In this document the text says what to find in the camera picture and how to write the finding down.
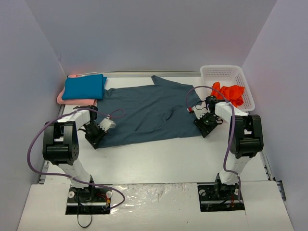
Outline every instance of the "laundry basket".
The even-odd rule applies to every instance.
[[[200,72],[203,84],[205,86],[212,87],[215,82],[219,82],[220,87],[229,87],[232,85],[239,85],[245,87],[245,91],[243,93],[244,103],[241,106],[238,106],[238,108],[243,112],[250,112],[254,110],[254,100],[252,98],[244,73],[239,66],[208,65],[202,66]],[[206,89],[205,93],[208,96],[211,94],[211,90]]]

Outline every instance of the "orange fabric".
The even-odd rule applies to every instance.
[[[242,94],[244,93],[245,87],[240,87],[238,85],[233,85],[231,87],[223,86],[220,88],[220,83],[216,82],[213,84],[212,88],[218,90],[224,97],[227,98],[234,106],[240,106],[244,103]],[[211,95],[214,95],[218,100],[222,100],[222,96],[216,91],[212,90]]]

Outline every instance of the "gray t-shirt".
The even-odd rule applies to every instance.
[[[152,80],[154,85],[105,90],[103,100],[97,103],[99,111],[111,113],[123,108],[126,115],[114,119],[116,127],[109,129],[99,144],[100,148],[201,134],[193,124],[196,117],[188,113],[185,102],[186,94],[193,86],[157,76],[152,76]],[[189,105],[199,100],[192,91]],[[98,114],[97,123],[103,119],[104,116]]]

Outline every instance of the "folded towel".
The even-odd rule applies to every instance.
[[[67,78],[63,100],[103,99],[103,75]]]
[[[77,78],[79,77],[78,75],[70,75],[70,78]],[[103,77],[103,86],[106,83],[107,78]],[[60,94],[57,97],[57,103],[58,104],[67,104],[67,105],[80,105],[80,106],[88,106],[88,105],[95,105],[97,104],[96,99],[77,99],[77,100],[63,100],[62,96],[64,94],[65,87],[63,90],[60,92]]]

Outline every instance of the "gray wall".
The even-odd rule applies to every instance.
[[[276,0],[26,0],[67,74],[242,66]]]
[[[243,65],[296,231],[308,227],[307,9],[307,0],[278,0]]]
[[[0,230],[13,231],[38,176],[26,163],[27,148],[56,116],[63,71],[24,0],[0,3]],[[32,160],[41,168],[41,140]]]

